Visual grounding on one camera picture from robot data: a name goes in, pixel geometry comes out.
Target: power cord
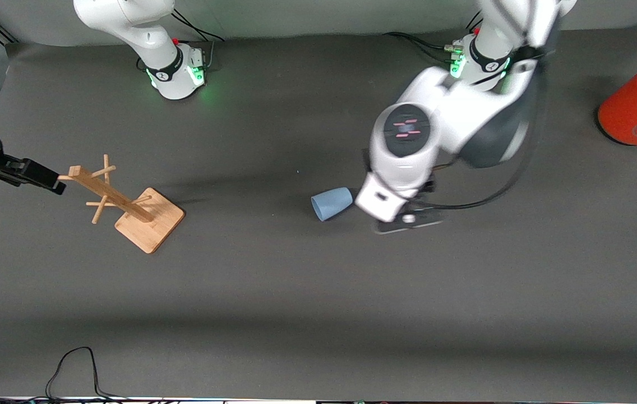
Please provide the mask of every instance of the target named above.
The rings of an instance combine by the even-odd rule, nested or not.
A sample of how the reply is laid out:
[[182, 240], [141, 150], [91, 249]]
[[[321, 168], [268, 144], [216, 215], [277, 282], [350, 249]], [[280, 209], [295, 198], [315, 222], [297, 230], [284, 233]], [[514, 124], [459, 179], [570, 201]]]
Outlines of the power cord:
[[179, 10], [177, 10], [176, 8], [174, 9], [174, 11], [172, 12], [172, 16], [175, 18], [175, 20], [179, 21], [180, 23], [188, 26], [189, 28], [193, 29], [194, 31], [196, 31], [196, 33], [198, 33], [199, 35], [201, 35], [201, 37], [205, 40], [208, 41], [208, 39], [206, 38], [206, 35], [208, 36], [213, 36], [214, 38], [217, 38], [218, 40], [224, 42], [224, 38], [221, 38], [218, 35], [215, 35], [213, 33], [208, 33], [207, 31], [204, 30], [200, 30], [199, 28], [196, 28], [192, 23], [190, 23], [190, 21], [182, 14], [179, 12]]
[[62, 365], [64, 364], [64, 360], [67, 358], [67, 356], [69, 356], [71, 353], [76, 352], [78, 350], [88, 350], [90, 353], [90, 357], [92, 358], [92, 374], [94, 378], [94, 390], [96, 395], [102, 398], [106, 398], [107, 400], [110, 400], [110, 401], [114, 401], [114, 399], [111, 398], [110, 396], [121, 397], [121, 396], [118, 396], [117, 394], [106, 393], [105, 391], [102, 391], [101, 388], [99, 387], [99, 376], [96, 373], [96, 361], [94, 358], [94, 351], [90, 347], [74, 348], [74, 350], [70, 350], [64, 355], [62, 355], [62, 358], [59, 360], [59, 363], [57, 364], [57, 370], [54, 371], [54, 374], [52, 374], [52, 377], [49, 378], [49, 380], [47, 381], [47, 385], [44, 386], [44, 395], [49, 399], [56, 398], [55, 396], [52, 395], [52, 383], [54, 383], [54, 379], [57, 378], [57, 376], [59, 375], [59, 372], [62, 370]]
[[[96, 396], [100, 398], [100, 400], [96, 398], [92, 398], [92, 399], [61, 398], [61, 397], [56, 397], [52, 395], [52, 384], [54, 383], [54, 380], [59, 375], [60, 371], [62, 371], [62, 365], [64, 365], [64, 360], [71, 353], [75, 351], [79, 351], [79, 350], [87, 350], [90, 353], [90, 357], [92, 359], [92, 373], [94, 377], [94, 391]], [[128, 397], [122, 397], [122, 396], [118, 396], [117, 394], [111, 394], [111, 393], [107, 393], [106, 391], [103, 391], [99, 387], [99, 376], [96, 373], [95, 355], [94, 355], [94, 351], [90, 347], [74, 348], [74, 350], [67, 351], [67, 353], [62, 355], [62, 358], [59, 360], [59, 363], [57, 364], [57, 370], [54, 371], [54, 374], [52, 374], [52, 377], [47, 381], [47, 384], [44, 386], [44, 396], [36, 396], [36, 397], [28, 398], [25, 400], [16, 400], [16, 399], [11, 399], [6, 397], [0, 397], [0, 404], [69, 404], [69, 403], [75, 404], [77, 402], [85, 403], [85, 404], [88, 404], [90, 402], [103, 402], [103, 403], [113, 402], [115, 404], [124, 404], [129, 402], [146, 402], [146, 401], [132, 400]], [[172, 404], [172, 402], [175, 402], [175, 401], [152, 401], [152, 402], [149, 402], [148, 404]]]
[[469, 33], [472, 33], [472, 32], [473, 32], [473, 30], [475, 30], [475, 28], [476, 28], [478, 25], [480, 25], [482, 22], [483, 22], [483, 18], [481, 18], [480, 20], [478, 20], [478, 22], [477, 22], [477, 23], [475, 23], [475, 25], [473, 25], [473, 26], [471, 26], [470, 28], [468, 28], [468, 32], [469, 32]]
[[470, 22], [469, 22], [469, 23], [467, 23], [467, 24], [465, 25], [465, 29], [466, 29], [466, 30], [472, 31], [469, 27], [470, 27], [470, 25], [473, 23], [473, 21], [475, 21], [475, 20], [476, 20], [476, 18], [478, 18], [478, 16], [479, 16], [479, 15], [481, 15], [481, 11], [480, 11], [480, 10], [478, 10], [478, 12], [476, 13], [476, 15], [474, 15], [474, 16], [473, 16], [473, 18], [471, 18], [471, 19], [470, 19]]
[[434, 59], [434, 61], [450, 62], [446, 58], [435, 56], [433, 53], [428, 51], [429, 49], [436, 49], [437, 51], [443, 51], [444, 47], [441, 45], [432, 44], [427, 41], [424, 41], [418, 36], [407, 34], [407, 33], [398, 33], [397, 31], [391, 31], [390, 33], [385, 33], [384, 35], [395, 36], [396, 38], [408, 39], [412, 44], [416, 46], [416, 48], [418, 48], [419, 51], [421, 51], [421, 53], [425, 54], [426, 56], [429, 56], [431, 59]]
[[7, 39], [7, 43], [18, 43], [19, 42], [17, 40], [17, 38], [15, 38], [15, 36], [13, 34], [10, 34], [9, 31], [6, 30], [6, 28], [4, 26], [2, 26], [1, 24], [0, 24], [0, 34], [2, 34], [2, 36]]

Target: cable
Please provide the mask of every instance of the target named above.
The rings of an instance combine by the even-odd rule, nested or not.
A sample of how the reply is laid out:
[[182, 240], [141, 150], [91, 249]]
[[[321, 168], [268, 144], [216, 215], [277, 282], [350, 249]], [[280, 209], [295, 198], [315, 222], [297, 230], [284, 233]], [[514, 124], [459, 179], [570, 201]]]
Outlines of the cable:
[[[174, 14], [172, 14], [172, 16], [174, 17], [174, 19], [175, 19], [175, 20], [179, 21], [180, 23], [182, 23], [182, 24], [184, 24], [184, 25], [186, 25], [186, 26], [188, 26], [188, 27], [190, 27], [190, 28], [193, 28], [193, 26], [191, 26], [191, 24], [189, 24], [189, 23], [187, 23], [187, 22], [183, 21], [183, 20], [182, 20], [182, 19], [180, 19], [178, 16], [175, 16]], [[209, 40], [209, 38], [207, 38], [207, 37], [206, 37], [206, 35], [204, 35], [201, 31], [196, 30], [196, 29], [195, 29], [195, 31], [196, 31], [196, 33], [198, 33], [199, 35], [201, 35], [201, 37], [202, 37], [205, 41], [208, 41], [208, 40]]]
[[470, 27], [470, 29], [469, 29], [469, 31], [472, 33], [472, 32], [473, 32], [473, 30], [475, 30], [475, 28], [476, 28], [478, 25], [480, 25], [480, 23], [482, 23], [482, 22], [483, 22], [483, 18], [481, 18], [480, 20], [478, 20], [478, 22], [477, 22], [475, 25], [471, 26], [471, 27]]
[[0, 24], [0, 31], [2, 32], [4, 36], [6, 36], [7, 39], [9, 39], [11, 43], [19, 42], [18, 39], [13, 34], [10, 34], [9, 31], [1, 24]]
[[490, 202], [493, 202], [494, 200], [507, 194], [507, 192], [510, 191], [510, 189], [516, 183], [518, 183], [518, 179], [520, 179], [520, 177], [523, 175], [523, 173], [525, 172], [525, 169], [528, 167], [528, 163], [531, 160], [532, 149], [533, 147], [531, 146], [531, 149], [528, 149], [528, 151], [526, 151], [526, 155], [523, 156], [523, 160], [521, 160], [520, 166], [518, 166], [518, 168], [510, 177], [510, 179], [508, 179], [508, 182], [506, 182], [505, 185], [503, 185], [503, 187], [501, 187], [498, 191], [494, 192], [492, 195], [488, 196], [487, 198], [477, 200], [476, 202], [471, 202], [470, 204], [462, 204], [462, 205], [430, 204], [429, 202], [423, 202], [423, 200], [418, 200], [418, 199], [410, 199], [410, 202], [413, 202], [416, 205], [421, 205], [422, 207], [425, 207], [425, 208], [434, 208], [434, 209], [442, 209], [442, 210], [471, 209], [471, 208], [477, 208], [479, 206], [483, 206], [485, 204], [489, 204]]
[[476, 13], [476, 15], [474, 15], [474, 16], [473, 16], [473, 18], [471, 18], [471, 19], [470, 19], [470, 22], [469, 22], [469, 23], [467, 23], [467, 25], [465, 25], [465, 29], [466, 29], [466, 30], [469, 30], [469, 28], [468, 28], [468, 27], [469, 27], [469, 26], [473, 23], [473, 21], [475, 21], [475, 20], [476, 20], [476, 18], [478, 18], [478, 15], [480, 15], [480, 14], [481, 14], [481, 11], [480, 11], [480, 10], [478, 10], [478, 12]]
[[209, 51], [209, 62], [204, 66], [204, 70], [208, 70], [211, 67], [211, 64], [214, 61], [214, 44], [216, 41], [211, 41], [211, 50]]
[[2, 30], [0, 30], [0, 35], [3, 36], [3, 38], [6, 40], [6, 43], [13, 43], [12, 38], [9, 38], [9, 36], [7, 36], [7, 34], [4, 33]]
[[419, 43], [419, 44], [421, 44], [421, 45], [423, 45], [423, 46], [425, 46], [427, 48], [431, 48], [431, 49], [439, 49], [440, 51], [442, 51], [444, 49], [444, 47], [439, 45], [439, 44], [429, 43], [429, 42], [424, 41], [423, 39], [419, 38], [418, 36], [411, 35], [411, 34], [399, 33], [398, 31], [391, 31], [390, 33], [385, 33], [384, 35], [400, 36], [401, 38], [409, 39], [411, 42]]
[[224, 42], [224, 38], [221, 38], [220, 36], [215, 35], [215, 34], [213, 34], [213, 33], [208, 33], [208, 31], [204, 31], [204, 30], [200, 30], [199, 28], [196, 28], [196, 27], [195, 27], [192, 23], [190, 23], [190, 21], [188, 20], [188, 18], [186, 18], [186, 17], [185, 17], [182, 13], [180, 13], [180, 12], [179, 12], [179, 10], [177, 10], [176, 8], [174, 9], [174, 12], [175, 12], [175, 13], [177, 13], [177, 15], [181, 17], [181, 19], [180, 19], [180, 18], [177, 18], [176, 16], [174, 16], [174, 18], [176, 18], [178, 21], [180, 21], [180, 22], [181, 22], [181, 23], [183, 23], [184, 25], [186, 25], [186, 26], [188, 26], [188, 27], [192, 28], [192, 29], [193, 29], [194, 31], [196, 31], [197, 33], [201, 34], [201, 36], [203, 36], [203, 34], [207, 34], [207, 35], [209, 35], [209, 36], [213, 36], [214, 38], [217, 38], [218, 40], [220, 40], [220, 41]]
[[447, 162], [446, 164], [438, 164], [437, 166], [434, 166], [432, 171], [436, 172], [440, 171], [441, 169], [451, 167], [453, 164], [455, 164], [456, 161], [458, 161], [458, 156], [454, 156], [454, 158], [452, 158], [451, 161]]
[[418, 38], [417, 36], [413, 36], [411, 34], [406, 34], [406, 33], [385, 33], [384, 35], [388, 35], [388, 36], [395, 36], [396, 38], [405, 38], [408, 39], [412, 44], [414, 44], [416, 46], [416, 48], [418, 48], [419, 51], [421, 51], [421, 53], [425, 54], [426, 56], [430, 57], [431, 59], [434, 59], [434, 61], [439, 61], [439, 62], [450, 62], [447, 61], [446, 59], [442, 59], [441, 57], [435, 56], [433, 53], [429, 52], [428, 49], [440, 49], [441, 51], [444, 49], [444, 47], [439, 46], [437, 44], [432, 44], [432, 43], [428, 43], [427, 41], [424, 41], [421, 38]]
[[139, 67], [139, 62], [144, 63], [144, 61], [142, 61], [141, 57], [137, 57], [137, 61], [136, 61], [136, 63], [134, 63], [134, 67], [136, 67], [138, 71], [141, 71], [141, 72], [146, 71], [145, 70], [146, 69], [146, 65], [144, 65], [144, 68]]
[[59, 360], [59, 364], [57, 364], [57, 370], [54, 371], [54, 374], [52, 374], [52, 377], [49, 378], [49, 380], [47, 381], [47, 385], [44, 386], [44, 395], [50, 399], [56, 398], [55, 396], [52, 396], [52, 383], [54, 383], [54, 379], [57, 378], [57, 376], [59, 375], [59, 372], [62, 370], [62, 365], [64, 364], [65, 358], [67, 358], [67, 356], [69, 356], [71, 353], [78, 350], [88, 350], [90, 353], [90, 356], [92, 358], [92, 373], [94, 377], [94, 390], [96, 395], [102, 398], [106, 398], [110, 401], [114, 401], [114, 399], [112, 399], [111, 396], [121, 397], [121, 396], [117, 396], [116, 394], [106, 393], [105, 391], [102, 391], [101, 388], [99, 387], [99, 376], [96, 373], [96, 361], [94, 358], [94, 351], [90, 347], [74, 348], [74, 350], [70, 350], [62, 356], [62, 358]]

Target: green status light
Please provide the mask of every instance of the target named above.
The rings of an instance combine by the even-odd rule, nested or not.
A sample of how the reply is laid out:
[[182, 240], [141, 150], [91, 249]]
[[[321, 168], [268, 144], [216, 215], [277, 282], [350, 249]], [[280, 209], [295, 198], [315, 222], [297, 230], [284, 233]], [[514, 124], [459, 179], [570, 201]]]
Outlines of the green status light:
[[146, 74], [147, 76], [149, 76], [149, 80], [151, 80], [151, 86], [156, 89], [156, 82], [154, 82], [154, 77], [151, 76], [149, 69], [146, 69]]
[[463, 67], [465, 66], [465, 56], [460, 56], [457, 61], [454, 61], [451, 66], [451, 76], [456, 79], [460, 78], [460, 74], [463, 72]]
[[200, 67], [188, 67], [186, 66], [187, 71], [190, 73], [191, 80], [195, 85], [204, 84], [204, 72]]

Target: wooden pole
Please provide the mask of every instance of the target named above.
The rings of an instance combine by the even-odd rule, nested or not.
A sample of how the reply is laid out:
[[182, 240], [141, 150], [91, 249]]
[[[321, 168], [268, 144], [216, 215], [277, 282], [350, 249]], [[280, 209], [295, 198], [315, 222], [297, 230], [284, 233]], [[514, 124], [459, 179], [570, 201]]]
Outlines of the wooden pole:
[[70, 167], [69, 176], [74, 181], [80, 183], [86, 189], [94, 192], [100, 197], [108, 197], [108, 200], [116, 205], [119, 209], [124, 210], [124, 212], [136, 217], [141, 222], [149, 223], [154, 220], [154, 217], [144, 210], [139, 205], [132, 204], [132, 200], [121, 194], [121, 192], [117, 191], [106, 182], [92, 178], [92, 172], [87, 171], [82, 166], [72, 166]]

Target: wooden base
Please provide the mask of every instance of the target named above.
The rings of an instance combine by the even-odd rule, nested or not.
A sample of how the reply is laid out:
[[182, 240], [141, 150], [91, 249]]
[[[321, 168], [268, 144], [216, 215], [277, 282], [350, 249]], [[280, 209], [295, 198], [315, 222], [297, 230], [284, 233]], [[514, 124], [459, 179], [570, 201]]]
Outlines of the wooden base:
[[114, 228], [119, 230], [119, 233], [126, 238], [129, 238], [142, 251], [152, 254], [157, 251], [170, 233], [177, 228], [184, 217], [184, 212], [155, 189], [146, 189], [138, 199], [148, 195], [151, 196], [151, 199], [144, 200], [136, 205], [146, 209], [154, 216], [152, 222], [142, 223], [138, 218], [124, 214], [119, 218]]

